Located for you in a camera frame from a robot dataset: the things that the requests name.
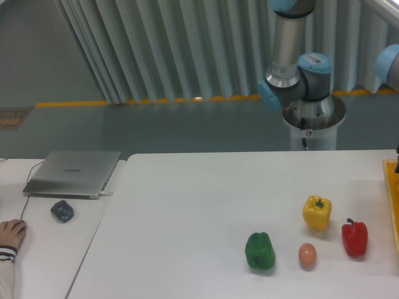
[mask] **red bell pepper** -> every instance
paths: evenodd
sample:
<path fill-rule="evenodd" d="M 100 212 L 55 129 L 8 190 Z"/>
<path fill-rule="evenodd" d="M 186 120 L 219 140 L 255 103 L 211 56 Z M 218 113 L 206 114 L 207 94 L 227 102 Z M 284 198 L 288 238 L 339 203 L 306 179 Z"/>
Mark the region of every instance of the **red bell pepper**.
<path fill-rule="evenodd" d="M 342 241 L 350 257 L 361 257 L 367 249 L 367 227 L 363 222 L 354 222 L 348 218 L 350 224 L 342 226 Z"/>

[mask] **yellow tray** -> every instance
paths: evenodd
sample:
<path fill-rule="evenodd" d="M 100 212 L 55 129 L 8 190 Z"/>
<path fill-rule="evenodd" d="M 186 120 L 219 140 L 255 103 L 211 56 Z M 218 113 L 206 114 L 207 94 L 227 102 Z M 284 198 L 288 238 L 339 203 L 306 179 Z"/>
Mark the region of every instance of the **yellow tray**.
<path fill-rule="evenodd" d="M 388 197 L 391 204 L 393 233 L 397 251 L 399 252 L 399 174 L 395 173 L 397 160 L 384 160 L 384 176 L 387 184 Z"/>

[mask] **laptop logo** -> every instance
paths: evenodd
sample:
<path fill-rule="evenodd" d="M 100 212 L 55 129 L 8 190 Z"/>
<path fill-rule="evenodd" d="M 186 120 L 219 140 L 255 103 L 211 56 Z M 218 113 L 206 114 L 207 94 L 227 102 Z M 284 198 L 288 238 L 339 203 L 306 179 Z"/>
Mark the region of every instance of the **laptop logo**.
<path fill-rule="evenodd" d="M 64 169 L 65 173 L 79 173 L 81 171 L 81 169 Z"/>

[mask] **yellow bell pepper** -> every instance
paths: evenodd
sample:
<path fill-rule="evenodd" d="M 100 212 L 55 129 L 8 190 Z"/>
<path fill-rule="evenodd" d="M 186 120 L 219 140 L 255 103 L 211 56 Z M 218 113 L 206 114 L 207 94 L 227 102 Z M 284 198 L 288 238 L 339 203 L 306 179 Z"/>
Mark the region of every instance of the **yellow bell pepper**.
<path fill-rule="evenodd" d="M 326 230 L 330 222 L 331 202 L 319 196 L 309 196 L 307 199 L 302 215 L 304 216 L 307 226 L 312 229 Z"/>

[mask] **laptop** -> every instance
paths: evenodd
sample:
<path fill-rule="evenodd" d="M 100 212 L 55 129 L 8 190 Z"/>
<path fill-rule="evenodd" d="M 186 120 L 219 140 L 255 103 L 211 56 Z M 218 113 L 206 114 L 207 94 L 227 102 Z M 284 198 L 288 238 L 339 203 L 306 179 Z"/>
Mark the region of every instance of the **laptop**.
<path fill-rule="evenodd" d="M 25 196 L 98 199 L 120 151 L 52 151 L 23 190 Z"/>

